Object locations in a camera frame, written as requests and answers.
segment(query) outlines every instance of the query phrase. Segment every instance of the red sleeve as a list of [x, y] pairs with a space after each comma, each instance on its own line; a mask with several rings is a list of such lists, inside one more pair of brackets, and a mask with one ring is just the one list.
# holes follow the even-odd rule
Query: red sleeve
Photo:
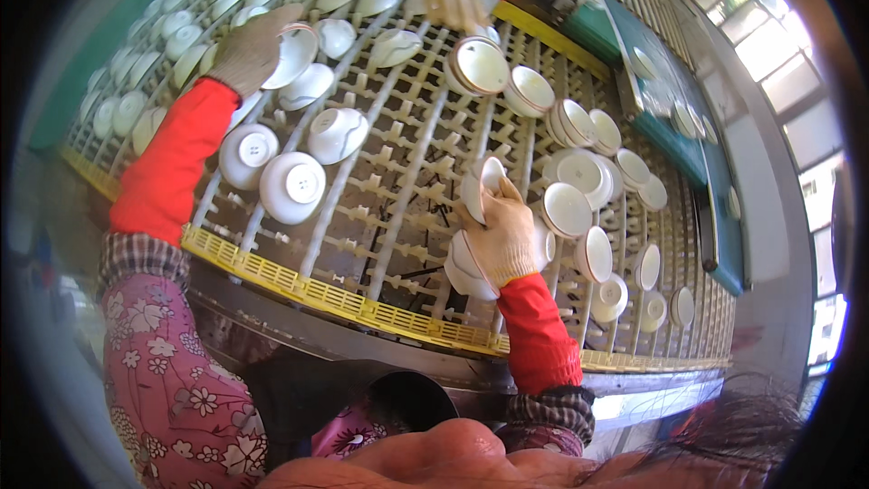
[[498, 308], [510, 334], [510, 373], [520, 393], [540, 394], [582, 382], [580, 347], [568, 335], [539, 273], [501, 288]]
[[172, 105], [148, 149], [121, 178], [109, 213], [113, 233], [146, 233], [179, 246], [202, 166], [220, 147], [238, 93], [203, 78]]

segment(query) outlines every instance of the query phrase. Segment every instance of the person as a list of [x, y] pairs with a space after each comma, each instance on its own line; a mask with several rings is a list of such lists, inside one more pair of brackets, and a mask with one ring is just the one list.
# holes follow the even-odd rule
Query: person
[[[485, 195], [487, 226], [456, 207], [501, 292], [510, 334], [519, 393], [497, 432], [458, 418], [440, 386], [394, 366], [274, 358], [242, 378], [205, 351], [184, 298], [190, 267], [182, 227], [205, 159], [233, 111], [274, 71], [277, 36], [300, 15], [300, 5], [285, 5], [222, 40], [212, 70], [169, 109], [125, 171], [110, 210], [99, 271], [105, 394], [141, 482], [194, 489], [657, 486], [649, 480], [660, 477], [663, 462], [581, 459], [594, 430], [593, 396], [581, 387], [579, 346], [534, 267], [531, 211], [506, 179]], [[680, 486], [750, 486], [766, 476], [743, 466], [700, 457], [667, 475]]]

